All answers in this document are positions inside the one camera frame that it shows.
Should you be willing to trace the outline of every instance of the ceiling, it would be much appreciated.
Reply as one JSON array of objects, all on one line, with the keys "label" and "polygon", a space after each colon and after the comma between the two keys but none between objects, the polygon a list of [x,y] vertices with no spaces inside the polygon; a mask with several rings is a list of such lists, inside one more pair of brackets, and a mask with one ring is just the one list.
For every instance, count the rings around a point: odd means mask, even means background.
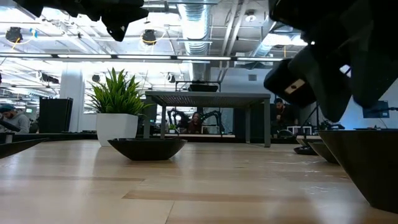
[{"label": "ceiling", "polygon": [[[237,14],[231,15],[234,1],[219,1],[210,9],[210,44],[209,55],[220,55],[227,31],[227,23],[235,19],[235,23],[228,39],[234,29],[237,29],[242,2],[238,5]],[[151,12],[148,18],[132,22],[127,30],[123,42],[114,41],[107,33],[102,22],[93,22],[84,15],[77,18],[56,10],[45,8],[40,18],[35,18],[21,9],[11,0],[0,0],[0,52],[16,53],[46,53],[46,54],[156,54],[156,55],[184,55],[186,39],[182,35],[182,22],[180,15],[176,13]],[[303,42],[297,37],[297,32],[274,33],[264,37],[264,21],[268,12],[268,1],[249,1],[246,12],[252,10],[255,19],[249,21],[243,16],[239,26],[239,32],[235,38],[231,55],[248,54],[262,41],[270,45],[268,56],[293,57],[303,47]],[[21,44],[14,45],[6,38],[6,32],[10,27],[20,27],[23,40]],[[146,29],[154,29],[157,43],[154,46],[146,46],[141,41]],[[27,86],[23,90],[15,91],[15,88],[3,88],[1,95],[15,97],[26,93],[38,96],[56,96],[59,93],[59,85],[53,88],[36,88],[46,86],[40,80],[40,74],[45,73],[62,81],[62,68],[65,62],[24,60],[22,58],[0,58],[0,72],[3,85]],[[125,69],[131,75],[137,75],[146,88],[172,90],[174,84],[166,80],[167,74],[175,75],[177,80],[190,80],[189,63],[140,63],[140,62],[82,62],[81,67],[85,79],[91,81],[94,74],[105,76],[108,69]]]}]

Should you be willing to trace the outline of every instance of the ceiling light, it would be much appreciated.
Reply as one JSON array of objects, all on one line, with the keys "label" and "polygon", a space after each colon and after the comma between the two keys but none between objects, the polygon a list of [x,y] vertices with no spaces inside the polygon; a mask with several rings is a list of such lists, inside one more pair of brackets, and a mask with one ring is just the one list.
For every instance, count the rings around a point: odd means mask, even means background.
[{"label": "ceiling light", "polygon": [[19,54],[19,53],[0,53],[0,57],[19,57],[19,58],[35,58],[35,57],[52,57],[50,54]]},{"label": "ceiling light", "polygon": [[94,54],[80,54],[80,55],[58,55],[60,58],[112,58],[110,55],[94,55]]},{"label": "ceiling light", "polygon": [[271,58],[271,57],[238,57],[236,60],[246,62],[280,62],[282,58]]},{"label": "ceiling light", "polygon": [[231,57],[177,56],[179,60],[231,60]]},{"label": "ceiling light", "polygon": [[168,60],[171,56],[161,55],[118,55],[120,59],[157,59],[157,60]]}]

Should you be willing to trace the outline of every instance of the metal table frame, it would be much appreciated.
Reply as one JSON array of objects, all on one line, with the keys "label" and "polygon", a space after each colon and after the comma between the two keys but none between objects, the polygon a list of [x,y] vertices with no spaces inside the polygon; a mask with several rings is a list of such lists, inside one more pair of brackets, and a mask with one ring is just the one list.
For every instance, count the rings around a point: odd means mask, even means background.
[{"label": "metal table frame", "polygon": [[[246,143],[250,143],[250,114],[251,114],[251,105],[264,102],[264,147],[271,146],[271,116],[270,116],[270,94],[257,94],[257,93],[210,93],[210,92],[172,92],[172,91],[147,91],[146,95],[146,102],[147,103],[157,103],[158,105],[162,106],[162,125],[160,127],[160,138],[165,137],[165,125],[166,125],[166,106],[200,106],[200,107],[221,107],[221,108],[241,108],[240,106],[224,106],[224,105],[182,105],[182,104],[175,104],[175,103],[167,103],[162,100],[163,96],[168,97],[223,97],[223,98],[247,98],[248,104],[245,105],[245,120],[246,120]],[[149,138],[150,135],[150,120],[149,120],[149,110],[145,111],[146,118],[144,121],[144,138]]]}]

